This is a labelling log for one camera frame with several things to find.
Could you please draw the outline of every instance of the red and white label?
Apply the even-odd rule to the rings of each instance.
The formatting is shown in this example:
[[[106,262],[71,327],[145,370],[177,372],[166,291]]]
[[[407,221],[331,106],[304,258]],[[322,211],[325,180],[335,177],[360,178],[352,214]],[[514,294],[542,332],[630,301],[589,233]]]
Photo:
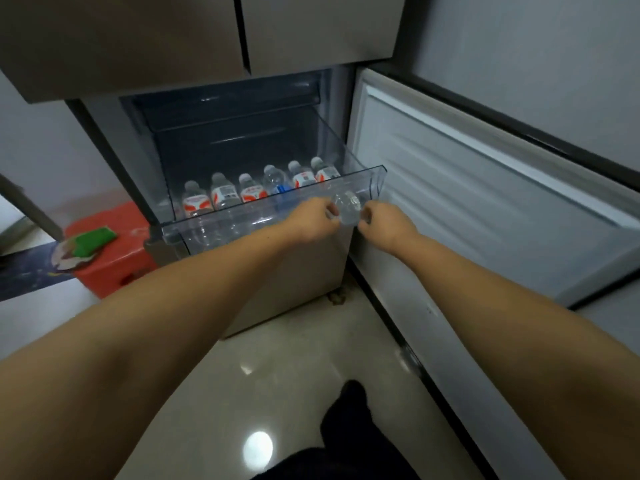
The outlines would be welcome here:
[[[240,196],[243,202],[251,202],[259,198],[268,197],[269,194],[262,185],[252,185],[251,187],[243,189],[242,192],[240,192]]]
[[[297,189],[304,187],[305,185],[315,184],[316,177],[312,171],[301,171],[295,177],[293,177],[293,183]]]
[[[324,182],[325,180],[331,180],[332,178],[340,177],[340,172],[335,169],[334,166],[328,166],[327,168],[323,168],[318,170],[316,173],[316,180],[318,182]]]
[[[240,197],[238,197],[238,192],[236,192],[236,188],[233,185],[222,185],[221,187],[216,187],[211,191],[211,199],[213,201],[213,206],[216,209],[219,209],[222,202],[228,198],[240,199]]]
[[[206,195],[193,195],[191,197],[183,198],[182,208],[187,214],[187,217],[191,217],[191,215],[197,210],[213,209],[213,207],[211,206],[211,201]]]

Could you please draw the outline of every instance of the red stool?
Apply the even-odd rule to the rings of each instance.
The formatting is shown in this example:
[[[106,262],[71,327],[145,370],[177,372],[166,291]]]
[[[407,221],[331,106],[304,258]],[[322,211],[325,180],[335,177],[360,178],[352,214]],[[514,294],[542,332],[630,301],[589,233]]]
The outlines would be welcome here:
[[[103,247],[88,266],[73,272],[98,298],[107,297],[157,268],[144,247],[149,223],[133,202],[74,222],[65,229],[65,238],[103,226],[118,237]]]

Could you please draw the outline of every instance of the transparent plastic drawer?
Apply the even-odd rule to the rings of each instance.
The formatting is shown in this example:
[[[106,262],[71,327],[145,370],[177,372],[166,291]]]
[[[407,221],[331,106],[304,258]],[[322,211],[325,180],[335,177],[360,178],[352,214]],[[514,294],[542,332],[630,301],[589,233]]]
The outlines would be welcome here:
[[[354,226],[360,209],[380,194],[387,170],[364,168],[311,107],[266,112],[156,134],[175,220],[162,225],[168,244],[183,241],[194,255],[284,220],[311,197],[327,196],[340,209],[343,225]],[[262,183],[264,167],[287,170],[290,161],[310,166],[314,157],[334,166],[340,177],[277,193],[256,201],[187,217],[184,183],[195,180],[210,192],[211,176],[223,173],[240,191],[249,173]]]

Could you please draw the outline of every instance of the person's left hand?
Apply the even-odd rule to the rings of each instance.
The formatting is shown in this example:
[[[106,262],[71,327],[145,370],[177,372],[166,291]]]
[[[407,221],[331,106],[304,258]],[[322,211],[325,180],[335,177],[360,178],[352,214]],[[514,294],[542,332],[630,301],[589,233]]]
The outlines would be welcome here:
[[[332,219],[340,212],[329,197],[314,197],[302,202],[287,217],[282,226],[292,238],[300,244],[316,242],[338,231],[340,219]]]

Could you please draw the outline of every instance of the bottle cap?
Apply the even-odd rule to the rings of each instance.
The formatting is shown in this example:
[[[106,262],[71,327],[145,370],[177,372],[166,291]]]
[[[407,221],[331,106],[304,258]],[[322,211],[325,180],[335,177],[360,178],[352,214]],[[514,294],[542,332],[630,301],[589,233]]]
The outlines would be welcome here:
[[[184,184],[184,189],[197,192],[198,190],[200,190],[200,186],[195,180],[189,180]]]

